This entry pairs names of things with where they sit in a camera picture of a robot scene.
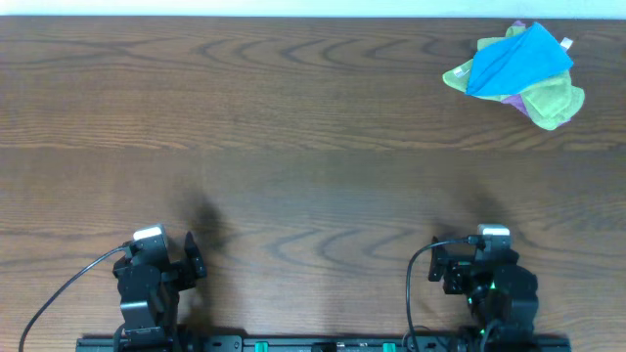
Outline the blue microfiber cloth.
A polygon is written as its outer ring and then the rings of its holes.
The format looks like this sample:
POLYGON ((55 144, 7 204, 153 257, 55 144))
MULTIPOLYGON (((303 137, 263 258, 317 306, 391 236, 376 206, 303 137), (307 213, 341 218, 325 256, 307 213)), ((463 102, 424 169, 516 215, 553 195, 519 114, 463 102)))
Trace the blue microfiber cloth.
POLYGON ((555 37, 535 22, 522 33, 476 52, 466 94, 476 97, 515 95, 572 67, 573 60, 555 37))

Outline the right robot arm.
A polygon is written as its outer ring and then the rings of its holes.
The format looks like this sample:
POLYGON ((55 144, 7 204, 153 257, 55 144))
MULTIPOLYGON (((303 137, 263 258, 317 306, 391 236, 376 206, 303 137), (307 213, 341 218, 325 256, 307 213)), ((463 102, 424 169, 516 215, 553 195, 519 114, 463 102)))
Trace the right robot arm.
POLYGON ((519 254, 506 235, 470 235, 431 240, 428 279, 446 294, 462 295, 474 328, 447 343, 450 351, 530 350, 539 308, 538 279, 519 266, 519 254))

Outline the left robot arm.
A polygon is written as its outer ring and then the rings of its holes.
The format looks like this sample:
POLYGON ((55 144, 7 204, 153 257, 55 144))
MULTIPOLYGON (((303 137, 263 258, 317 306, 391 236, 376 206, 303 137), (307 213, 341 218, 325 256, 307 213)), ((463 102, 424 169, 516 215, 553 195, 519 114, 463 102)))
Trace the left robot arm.
POLYGON ((113 265, 120 294, 126 340, 115 351, 202 351, 199 336, 177 323, 180 293, 206 276, 206 266, 192 233, 184 241, 185 257, 172 262, 161 226, 150 236, 122 245, 113 265))

